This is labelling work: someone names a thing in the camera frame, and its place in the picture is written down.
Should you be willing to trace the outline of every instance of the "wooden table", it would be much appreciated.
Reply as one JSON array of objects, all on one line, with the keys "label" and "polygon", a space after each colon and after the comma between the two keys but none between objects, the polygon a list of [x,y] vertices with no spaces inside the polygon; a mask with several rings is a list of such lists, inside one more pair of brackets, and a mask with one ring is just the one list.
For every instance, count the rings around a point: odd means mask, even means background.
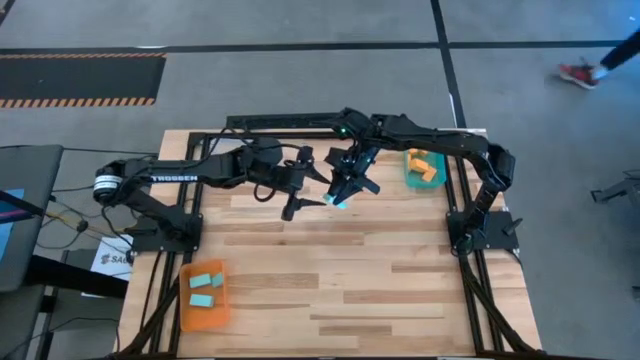
[{"label": "wooden table", "polygon": [[[167,131],[160,158],[183,159],[188,135],[189,130]],[[219,150],[237,146],[228,142],[221,142]],[[329,178],[330,168],[322,161],[329,147],[350,144],[286,142],[312,146],[317,169]],[[285,150],[285,158],[295,158],[293,151]],[[470,164],[467,172],[475,195],[479,179]],[[449,252],[444,186],[407,188],[399,152],[380,151],[368,176],[382,188],[379,195],[360,193],[345,210],[305,208],[292,222],[280,220],[285,195],[258,203],[251,184],[231,191],[205,187],[204,233],[193,261],[225,259],[231,322],[207,332],[182,333],[178,356],[474,354],[458,262]],[[175,204],[177,191],[175,184],[162,184],[154,185],[151,194]],[[326,191],[327,185],[306,180],[300,195],[321,199]],[[495,206],[503,205],[500,197]],[[135,260],[120,320],[123,345],[138,332],[155,256]],[[505,251],[486,251],[486,258],[497,306],[523,339],[539,348],[520,266]],[[174,274],[180,263],[178,259]],[[157,301],[162,268],[147,317]],[[485,347],[491,348],[486,315],[479,312]],[[167,349],[172,319],[170,309],[161,350]]]}]

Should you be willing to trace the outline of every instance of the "gray floor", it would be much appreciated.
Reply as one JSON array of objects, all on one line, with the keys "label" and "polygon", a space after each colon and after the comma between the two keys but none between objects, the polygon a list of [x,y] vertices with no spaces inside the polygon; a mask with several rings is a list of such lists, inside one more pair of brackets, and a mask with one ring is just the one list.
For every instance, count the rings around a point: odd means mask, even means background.
[{"label": "gray floor", "polygon": [[[640,21],[635,0],[441,3],[450,41],[615,40]],[[0,27],[0,48],[436,39],[426,0],[16,0]],[[592,92],[550,75],[559,62],[597,61],[607,51],[453,50],[452,57],[468,126],[487,128],[517,157],[507,200],[525,219],[522,260],[544,348],[636,359],[640,304],[630,286],[640,284],[638,214],[626,199],[596,205],[589,190],[640,168],[640,64],[631,61]],[[0,145],[154,151],[169,128],[344,106],[453,126],[438,50],[191,53],[169,55],[152,107],[0,110]],[[67,153],[57,186],[90,184],[95,169],[116,157]],[[62,199],[97,210],[88,193]],[[71,235],[52,226],[41,241],[62,244]],[[91,239],[77,245],[95,246]],[[103,355],[113,330],[92,331],[99,336],[57,335],[51,358]]]}]

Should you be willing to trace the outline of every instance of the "shoe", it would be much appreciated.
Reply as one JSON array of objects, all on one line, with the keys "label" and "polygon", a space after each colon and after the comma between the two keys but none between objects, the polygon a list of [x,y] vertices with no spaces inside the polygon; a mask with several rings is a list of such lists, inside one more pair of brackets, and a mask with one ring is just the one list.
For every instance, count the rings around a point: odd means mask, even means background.
[{"label": "shoe", "polygon": [[592,76],[594,67],[589,64],[584,65],[564,65],[560,64],[560,77],[563,80],[572,82],[584,89],[591,90],[598,85],[598,80]]}]

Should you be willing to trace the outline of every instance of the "floor mat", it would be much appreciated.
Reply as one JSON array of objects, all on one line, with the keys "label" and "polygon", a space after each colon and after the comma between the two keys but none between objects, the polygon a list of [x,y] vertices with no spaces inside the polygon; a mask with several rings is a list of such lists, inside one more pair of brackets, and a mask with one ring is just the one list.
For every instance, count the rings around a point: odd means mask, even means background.
[{"label": "floor mat", "polygon": [[0,108],[153,105],[166,57],[0,55]]}]

